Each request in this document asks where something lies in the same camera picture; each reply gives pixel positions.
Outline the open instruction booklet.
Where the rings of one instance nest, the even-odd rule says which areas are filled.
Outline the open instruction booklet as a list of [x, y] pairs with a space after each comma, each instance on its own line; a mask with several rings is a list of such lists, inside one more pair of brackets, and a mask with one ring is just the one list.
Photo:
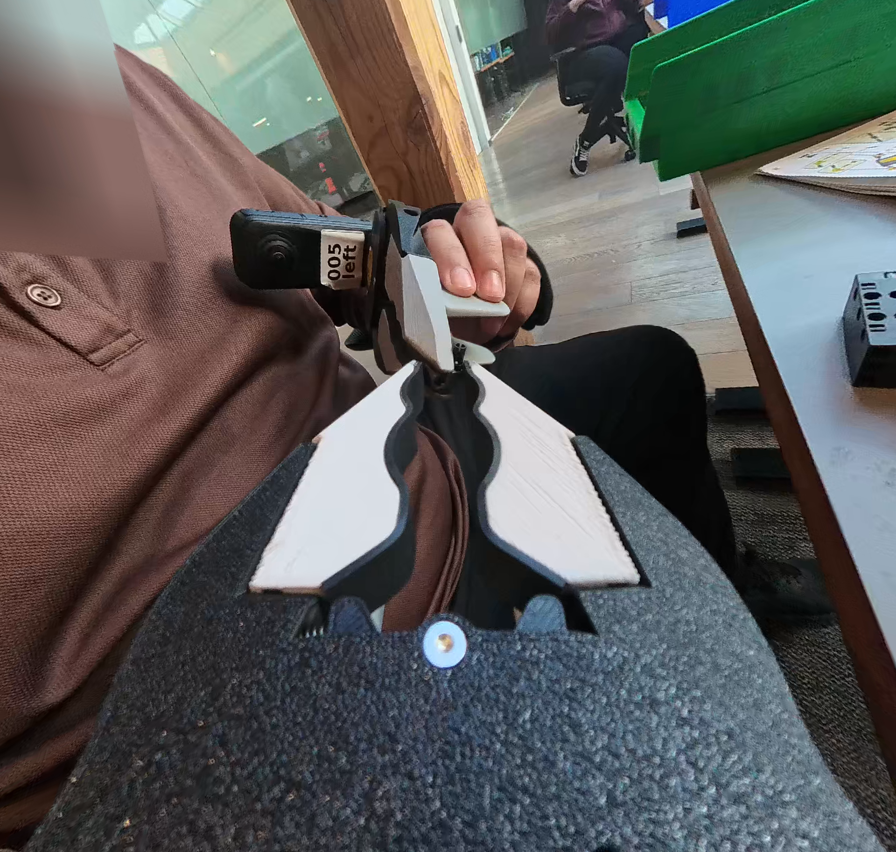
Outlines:
[[895, 196], [895, 112], [768, 163], [756, 174], [837, 191]]

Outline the person's brown shirt torso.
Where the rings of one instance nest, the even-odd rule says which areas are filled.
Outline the person's brown shirt torso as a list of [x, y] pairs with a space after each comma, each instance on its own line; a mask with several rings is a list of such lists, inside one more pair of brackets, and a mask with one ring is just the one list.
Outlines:
[[116, 58], [168, 259], [1, 255], [2, 831], [49, 806], [196, 545], [375, 389], [341, 347], [348, 295], [254, 293], [232, 269], [237, 210], [335, 211]]

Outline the black yellow toy base assembly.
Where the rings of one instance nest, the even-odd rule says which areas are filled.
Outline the black yellow toy base assembly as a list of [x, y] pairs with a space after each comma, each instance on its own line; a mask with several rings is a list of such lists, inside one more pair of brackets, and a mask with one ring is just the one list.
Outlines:
[[843, 316], [854, 387], [895, 388], [895, 271], [857, 274]]

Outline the white framed glass partition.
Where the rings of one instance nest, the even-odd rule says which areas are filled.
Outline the white framed glass partition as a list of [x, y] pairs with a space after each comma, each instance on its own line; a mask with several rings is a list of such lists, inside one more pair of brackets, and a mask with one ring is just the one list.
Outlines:
[[333, 208], [374, 196], [286, 0], [99, 0], [114, 43]]

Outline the person's left hand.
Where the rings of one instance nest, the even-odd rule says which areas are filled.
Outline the person's left hand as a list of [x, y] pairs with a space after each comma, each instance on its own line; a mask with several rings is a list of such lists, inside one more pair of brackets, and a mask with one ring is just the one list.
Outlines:
[[509, 308], [503, 318], [454, 320], [454, 335], [483, 345], [515, 336], [532, 317], [542, 286], [526, 241], [500, 226], [484, 199], [462, 204], [451, 222], [430, 220], [421, 234], [447, 293], [503, 302]]

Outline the grey connector with black pins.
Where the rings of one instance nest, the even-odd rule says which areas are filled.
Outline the grey connector with black pins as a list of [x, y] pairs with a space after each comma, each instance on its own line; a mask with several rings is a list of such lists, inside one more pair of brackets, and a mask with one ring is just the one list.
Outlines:
[[437, 394], [444, 394], [445, 389], [450, 389], [457, 376], [465, 374], [468, 370], [468, 345], [465, 341], [452, 338], [452, 365], [446, 371], [436, 368], [429, 370], [429, 387]]

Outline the wooden table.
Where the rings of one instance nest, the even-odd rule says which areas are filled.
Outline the wooden table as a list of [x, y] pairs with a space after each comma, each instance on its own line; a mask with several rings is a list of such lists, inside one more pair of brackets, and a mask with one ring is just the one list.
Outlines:
[[432, 0], [287, 0], [381, 200], [487, 186]]

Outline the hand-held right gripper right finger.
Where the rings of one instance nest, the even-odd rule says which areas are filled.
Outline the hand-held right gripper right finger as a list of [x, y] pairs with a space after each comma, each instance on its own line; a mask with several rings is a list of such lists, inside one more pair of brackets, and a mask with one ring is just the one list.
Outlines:
[[469, 367], [492, 448], [476, 502], [485, 537], [560, 589], [641, 582], [574, 435], [481, 365]]

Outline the green plastic bin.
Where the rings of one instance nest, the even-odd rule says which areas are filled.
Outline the green plastic bin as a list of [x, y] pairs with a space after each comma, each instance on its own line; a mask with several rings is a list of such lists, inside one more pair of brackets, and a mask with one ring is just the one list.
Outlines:
[[895, 0], [733, 0], [636, 43], [623, 100], [662, 181], [877, 118]]

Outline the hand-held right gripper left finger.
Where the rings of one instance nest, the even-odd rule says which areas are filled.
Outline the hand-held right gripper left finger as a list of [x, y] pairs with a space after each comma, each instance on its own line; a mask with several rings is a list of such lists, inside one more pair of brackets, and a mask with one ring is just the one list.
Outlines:
[[323, 429], [297, 488], [249, 581], [254, 593], [319, 597], [348, 594], [353, 568], [399, 525], [399, 479], [387, 467], [386, 443], [411, 413], [405, 387], [420, 363], [402, 367]]

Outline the person's black shoe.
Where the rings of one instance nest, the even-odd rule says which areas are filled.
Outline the person's black shoe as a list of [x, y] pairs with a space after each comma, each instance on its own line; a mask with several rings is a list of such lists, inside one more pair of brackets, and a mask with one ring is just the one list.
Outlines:
[[778, 562], [747, 548], [733, 584], [758, 621], [829, 621], [836, 613], [814, 559]]

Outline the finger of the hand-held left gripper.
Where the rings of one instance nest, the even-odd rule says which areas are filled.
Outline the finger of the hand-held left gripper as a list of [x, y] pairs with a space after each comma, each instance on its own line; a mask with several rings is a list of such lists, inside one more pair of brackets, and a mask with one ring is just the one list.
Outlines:
[[440, 373], [454, 371], [454, 345], [438, 268], [431, 258], [406, 254], [400, 259], [402, 315], [408, 346]]

